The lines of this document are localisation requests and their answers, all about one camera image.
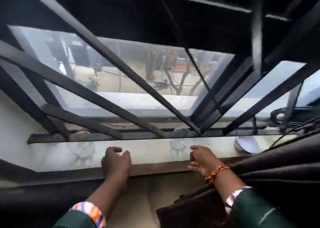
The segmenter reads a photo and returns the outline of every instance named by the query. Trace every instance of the green sleeve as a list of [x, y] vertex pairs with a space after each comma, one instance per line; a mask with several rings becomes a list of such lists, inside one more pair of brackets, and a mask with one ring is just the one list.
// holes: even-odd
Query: green sleeve
[[243, 190], [237, 196], [230, 215], [238, 228], [295, 227], [252, 188]]
[[53, 228], [97, 228], [92, 219], [79, 210], [70, 210]]

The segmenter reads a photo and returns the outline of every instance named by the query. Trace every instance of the person's left hand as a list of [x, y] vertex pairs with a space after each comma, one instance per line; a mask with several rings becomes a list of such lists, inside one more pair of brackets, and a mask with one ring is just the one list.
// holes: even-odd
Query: person's left hand
[[117, 175], [124, 179], [129, 177], [131, 169], [131, 156], [127, 150], [122, 155], [122, 148], [120, 147], [108, 147], [106, 149], [106, 155], [101, 160], [102, 171], [104, 176]]

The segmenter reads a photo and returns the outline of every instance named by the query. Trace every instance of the forearm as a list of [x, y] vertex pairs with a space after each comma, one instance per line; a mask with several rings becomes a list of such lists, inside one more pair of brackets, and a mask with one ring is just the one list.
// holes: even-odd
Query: forearm
[[[211, 163], [211, 170], [214, 171], [220, 165], [222, 165], [222, 161], [219, 159], [213, 160]], [[227, 198], [237, 190], [242, 189], [246, 184], [230, 169], [225, 169], [220, 171], [216, 179], [213, 182], [216, 187], [218, 193], [220, 194], [223, 202], [227, 200]]]
[[108, 219], [114, 205], [126, 188], [126, 181], [127, 179], [121, 175], [111, 174], [86, 201], [97, 206]]

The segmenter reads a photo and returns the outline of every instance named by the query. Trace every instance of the bracelet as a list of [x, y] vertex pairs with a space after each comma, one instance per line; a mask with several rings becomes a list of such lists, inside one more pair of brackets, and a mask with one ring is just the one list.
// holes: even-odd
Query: bracelet
[[230, 169], [230, 166], [228, 166], [228, 165], [221, 165], [221, 166], [219, 166], [217, 169], [215, 169], [215, 170], [210, 174], [209, 177], [206, 177], [206, 178], [204, 179], [206, 185], [209, 184], [209, 183], [213, 183], [214, 180], [215, 180], [216, 177], [217, 177], [217, 174], [218, 174], [220, 171], [225, 170], [225, 169]]

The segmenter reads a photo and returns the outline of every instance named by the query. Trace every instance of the orange thread bracelet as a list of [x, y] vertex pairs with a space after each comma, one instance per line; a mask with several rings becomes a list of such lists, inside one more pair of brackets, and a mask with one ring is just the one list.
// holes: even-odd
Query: orange thread bracelet
[[230, 169], [230, 166], [228, 165], [221, 165], [219, 166], [217, 169], [215, 169], [211, 174], [210, 176], [206, 177], [204, 179], [205, 183], [206, 184], [209, 184], [209, 183], [213, 183], [214, 180], [217, 178], [217, 174], [222, 171], [222, 170], [225, 170], [225, 169]]

